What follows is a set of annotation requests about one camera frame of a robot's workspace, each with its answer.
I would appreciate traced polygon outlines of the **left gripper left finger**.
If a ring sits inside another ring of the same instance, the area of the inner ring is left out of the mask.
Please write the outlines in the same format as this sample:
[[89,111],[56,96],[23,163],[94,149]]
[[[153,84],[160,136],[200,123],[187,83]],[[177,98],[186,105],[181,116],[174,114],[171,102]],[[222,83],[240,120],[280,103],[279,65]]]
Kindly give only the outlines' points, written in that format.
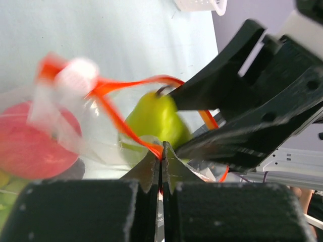
[[41,180],[19,194],[1,241],[154,241],[159,160],[120,179]]

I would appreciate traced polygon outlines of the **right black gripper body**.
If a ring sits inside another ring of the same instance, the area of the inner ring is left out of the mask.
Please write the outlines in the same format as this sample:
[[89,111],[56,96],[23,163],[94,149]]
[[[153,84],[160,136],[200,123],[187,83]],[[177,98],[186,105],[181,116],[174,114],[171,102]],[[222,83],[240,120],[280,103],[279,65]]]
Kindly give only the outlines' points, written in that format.
[[288,35],[280,42],[255,83],[260,100],[237,119],[244,140],[237,150],[239,168],[259,166],[322,109],[322,61]]

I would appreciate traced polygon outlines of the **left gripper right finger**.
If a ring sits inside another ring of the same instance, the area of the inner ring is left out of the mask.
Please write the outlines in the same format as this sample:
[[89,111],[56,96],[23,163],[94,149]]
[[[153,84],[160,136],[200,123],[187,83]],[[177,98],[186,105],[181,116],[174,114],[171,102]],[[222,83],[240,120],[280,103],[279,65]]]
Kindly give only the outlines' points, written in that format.
[[207,183],[163,146],[166,241],[315,241],[286,186]]

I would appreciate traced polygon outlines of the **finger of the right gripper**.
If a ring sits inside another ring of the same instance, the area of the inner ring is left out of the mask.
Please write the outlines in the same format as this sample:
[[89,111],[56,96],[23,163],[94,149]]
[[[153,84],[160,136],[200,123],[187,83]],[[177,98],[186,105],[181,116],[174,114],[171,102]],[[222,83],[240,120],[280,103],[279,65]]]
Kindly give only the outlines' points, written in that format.
[[322,66],[308,68],[265,104],[176,149],[181,159],[223,163],[232,169],[257,167],[288,138],[322,113]]
[[209,64],[170,93],[178,110],[218,108],[263,32],[264,28],[258,22],[247,19]]

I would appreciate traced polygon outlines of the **green fake pear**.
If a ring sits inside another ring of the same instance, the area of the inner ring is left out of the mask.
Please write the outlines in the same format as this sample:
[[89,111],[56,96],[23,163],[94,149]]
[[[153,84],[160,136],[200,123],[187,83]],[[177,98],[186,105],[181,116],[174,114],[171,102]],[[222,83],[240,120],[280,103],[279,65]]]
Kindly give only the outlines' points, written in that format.
[[[144,94],[126,118],[126,124],[141,140],[157,145],[166,141],[176,149],[190,141],[192,134],[177,114],[174,100],[163,94],[167,88],[170,86]],[[136,166],[148,152],[147,148],[123,133],[118,133],[118,146],[122,158],[130,168]]]

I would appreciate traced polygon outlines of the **clear zip top bag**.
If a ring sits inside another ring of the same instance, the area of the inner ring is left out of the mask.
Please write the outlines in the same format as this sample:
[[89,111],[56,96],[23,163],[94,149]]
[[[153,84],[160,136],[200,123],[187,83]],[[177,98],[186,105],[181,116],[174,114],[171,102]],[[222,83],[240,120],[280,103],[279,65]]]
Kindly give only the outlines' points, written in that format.
[[39,63],[28,122],[56,136],[65,149],[104,164],[128,166],[120,154],[118,133],[161,158],[162,145],[141,140],[126,124],[113,100],[114,95],[124,100],[130,89],[152,83],[173,88],[183,84],[168,75],[133,82],[107,79],[89,59],[65,60],[49,54]]

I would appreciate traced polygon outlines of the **red fake apple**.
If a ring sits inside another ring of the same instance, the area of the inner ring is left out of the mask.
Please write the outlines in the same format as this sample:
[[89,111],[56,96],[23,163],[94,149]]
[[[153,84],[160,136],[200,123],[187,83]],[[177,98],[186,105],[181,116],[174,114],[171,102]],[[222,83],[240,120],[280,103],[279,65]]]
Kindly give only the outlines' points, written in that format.
[[1,169],[25,179],[51,178],[74,165],[78,154],[27,124],[31,104],[21,102],[1,113]]

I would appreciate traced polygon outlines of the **green fake grapes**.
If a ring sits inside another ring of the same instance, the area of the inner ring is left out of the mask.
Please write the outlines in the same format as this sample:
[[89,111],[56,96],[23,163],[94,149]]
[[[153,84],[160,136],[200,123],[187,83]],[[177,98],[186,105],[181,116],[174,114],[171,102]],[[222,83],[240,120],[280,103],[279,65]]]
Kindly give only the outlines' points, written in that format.
[[31,182],[1,170],[1,231],[19,193]]

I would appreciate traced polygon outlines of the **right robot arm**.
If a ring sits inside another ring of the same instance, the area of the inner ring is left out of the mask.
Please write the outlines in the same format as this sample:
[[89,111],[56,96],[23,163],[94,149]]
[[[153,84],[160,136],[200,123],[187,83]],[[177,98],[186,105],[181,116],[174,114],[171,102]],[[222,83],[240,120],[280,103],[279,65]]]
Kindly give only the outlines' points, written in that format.
[[225,124],[175,150],[233,171],[322,175],[322,1],[296,1],[280,33],[246,20],[218,56],[170,93]]

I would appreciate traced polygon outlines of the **white plastic basket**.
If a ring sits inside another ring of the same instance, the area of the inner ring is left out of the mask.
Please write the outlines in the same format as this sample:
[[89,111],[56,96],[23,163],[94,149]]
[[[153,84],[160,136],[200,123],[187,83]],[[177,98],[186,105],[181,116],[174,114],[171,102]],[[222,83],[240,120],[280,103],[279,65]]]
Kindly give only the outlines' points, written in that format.
[[179,10],[183,12],[215,11],[223,16],[227,8],[227,0],[174,0]]

